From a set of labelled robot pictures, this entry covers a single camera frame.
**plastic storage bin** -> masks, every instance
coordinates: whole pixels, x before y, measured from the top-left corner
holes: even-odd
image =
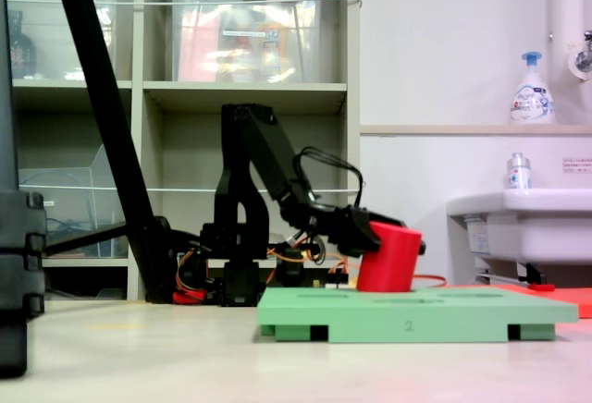
[[[27,189],[27,185],[35,186],[31,190],[43,195],[49,244],[65,236],[75,236],[124,221],[103,146],[89,167],[21,169],[18,177],[21,189]],[[77,189],[52,189],[51,186]],[[84,187],[111,189],[80,189]],[[56,258],[127,256],[128,242],[125,237],[54,255]]]
[[[113,69],[131,78],[132,6],[95,0]],[[13,78],[84,80],[61,3],[8,1]]]
[[[173,80],[320,82],[319,1],[173,2]]]

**soap bottle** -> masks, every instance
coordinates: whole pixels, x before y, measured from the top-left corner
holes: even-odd
[[[549,87],[538,73],[537,60],[542,57],[539,52],[528,52],[522,55],[526,61],[526,75],[514,95],[510,121],[512,124],[553,124],[555,109]]]

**black pole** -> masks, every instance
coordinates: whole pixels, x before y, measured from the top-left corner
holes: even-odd
[[[0,1],[0,190],[18,190],[15,109],[8,39],[8,9]]]
[[[93,0],[62,0],[128,225],[154,219]]]
[[[117,80],[93,0],[62,0],[121,208],[127,235],[144,283],[146,299],[170,303],[175,290],[177,260],[170,234],[154,217]]]

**shelf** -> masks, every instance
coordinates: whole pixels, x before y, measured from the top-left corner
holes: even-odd
[[[44,258],[43,267],[128,267],[127,258]]]
[[[337,114],[347,93],[338,83],[145,81],[144,91],[167,113],[218,114],[223,104],[257,103],[281,115]]]
[[[409,136],[409,135],[450,135],[450,136],[474,136],[474,135],[545,135],[545,136],[572,136],[592,135],[592,125],[552,125],[533,124],[523,126],[492,125],[492,126],[410,126],[410,125],[366,125],[361,126],[363,136]]]
[[[131,112],[131,81],[118,81],[121,102]],[[19,112],[90,113],[86,81],[67,79],[13,79],[15,105]]]

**green board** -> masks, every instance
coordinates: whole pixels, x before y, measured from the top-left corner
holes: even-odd
[[[552,340],[577,306],[509,290],[427,288],[405,294],[271,287],[257,308],[277,341],[421,343]]]

